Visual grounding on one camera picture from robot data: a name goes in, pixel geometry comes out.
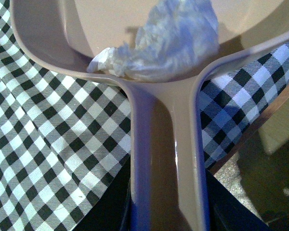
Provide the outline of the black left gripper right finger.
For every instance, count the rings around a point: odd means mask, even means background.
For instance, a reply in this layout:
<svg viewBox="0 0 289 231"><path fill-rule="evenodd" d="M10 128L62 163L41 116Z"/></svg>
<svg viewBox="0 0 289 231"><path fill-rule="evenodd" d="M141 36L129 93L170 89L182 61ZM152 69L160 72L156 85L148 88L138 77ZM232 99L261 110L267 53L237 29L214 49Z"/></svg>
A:
<svg viewBox="0 0 289 231"><path fill-rule="evenodd" d="M206 183L211 231L271 230L243 206L208 170L206 170Z"/></svg>

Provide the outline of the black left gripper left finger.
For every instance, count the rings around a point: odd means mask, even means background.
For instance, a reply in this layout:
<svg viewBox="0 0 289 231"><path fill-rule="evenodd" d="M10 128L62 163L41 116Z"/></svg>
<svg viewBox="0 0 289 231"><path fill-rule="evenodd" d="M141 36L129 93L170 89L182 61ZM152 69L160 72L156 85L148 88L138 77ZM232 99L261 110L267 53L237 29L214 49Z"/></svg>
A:
<svg viewBox="0 0 289 231"><path fill-rule="evenodd" d="M97 204L75 227L76 231L128 231L131 207L131 158L127 157L121 170Z"/></svg>

